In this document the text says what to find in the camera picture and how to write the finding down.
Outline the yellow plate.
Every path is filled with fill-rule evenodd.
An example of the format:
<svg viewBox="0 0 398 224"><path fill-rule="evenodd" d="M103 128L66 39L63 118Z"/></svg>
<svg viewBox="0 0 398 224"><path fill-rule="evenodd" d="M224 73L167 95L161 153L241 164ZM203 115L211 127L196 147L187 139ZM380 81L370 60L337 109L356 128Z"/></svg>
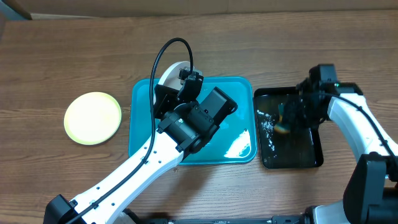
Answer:
<svg viewBox="0 0 398 224"><path fill-rule="evenodd" d="M122 120L115 98L103 92L89 92L76 98L63 119L68 137L78 144L101 144L114 136Z"/></svg>

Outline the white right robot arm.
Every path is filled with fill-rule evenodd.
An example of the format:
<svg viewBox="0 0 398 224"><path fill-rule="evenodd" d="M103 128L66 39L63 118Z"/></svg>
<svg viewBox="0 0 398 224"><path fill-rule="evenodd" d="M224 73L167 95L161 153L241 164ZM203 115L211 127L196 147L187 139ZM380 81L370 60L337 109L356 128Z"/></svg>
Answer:
<svg viewBox="0 0 398 224"><path fill-rule="evenodd" d="M370 112L366 99L356 93L302 95L281 104L276 131L316 128L329 119L343 133L356 167L343 198L306 210L310 223L397 223L397 143Z"/></svg>

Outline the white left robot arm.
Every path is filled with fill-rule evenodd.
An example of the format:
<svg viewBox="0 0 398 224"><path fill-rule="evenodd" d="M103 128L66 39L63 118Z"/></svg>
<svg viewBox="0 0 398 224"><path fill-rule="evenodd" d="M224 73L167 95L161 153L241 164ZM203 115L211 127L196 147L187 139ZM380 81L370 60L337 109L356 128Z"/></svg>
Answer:
<svg viewBox="0 0 398 224"><path fill-rule="evenodd" d="M218 87L197 101L203 77L197 70L162 75L150 84L150 138L101 182L67 201L62 195L45 208L44 223L114 223L155 179L210 142L236 103Z"/></svg>

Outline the green yellow sponge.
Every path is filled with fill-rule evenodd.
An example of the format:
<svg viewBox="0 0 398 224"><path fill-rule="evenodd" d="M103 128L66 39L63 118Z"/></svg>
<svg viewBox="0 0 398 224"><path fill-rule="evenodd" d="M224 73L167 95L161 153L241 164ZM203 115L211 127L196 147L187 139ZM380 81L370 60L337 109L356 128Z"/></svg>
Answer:
<svg viewBox="0 0 398 224"><path fill-rule="evenodd" d="M284 115L284 105L278 105L278 112L279 112L279 120L274 125L274 131L279 134L288 134L290 133L290 126L288 124L283 123L283 115Z"/></svg>

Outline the white plate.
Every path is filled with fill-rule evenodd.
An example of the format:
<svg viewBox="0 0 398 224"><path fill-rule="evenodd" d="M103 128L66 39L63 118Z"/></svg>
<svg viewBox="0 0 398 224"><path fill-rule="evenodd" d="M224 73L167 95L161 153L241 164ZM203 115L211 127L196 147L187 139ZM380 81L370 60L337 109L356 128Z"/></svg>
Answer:
<svg viewBox="0 0 398 224"><path fill-rule="evenodd" d="M172 103L176 103L177 105L182 104L177 101L177 94L182 87L182 81L178 78L181 70L188 70L190 72L190 62L176 62L163 73L158 84L154 87L153 103L155 106L159 106L163 102L170 105ZM200 72L203 76L202 71L197 70L195 67L193 67L193 71Z"/></svg>

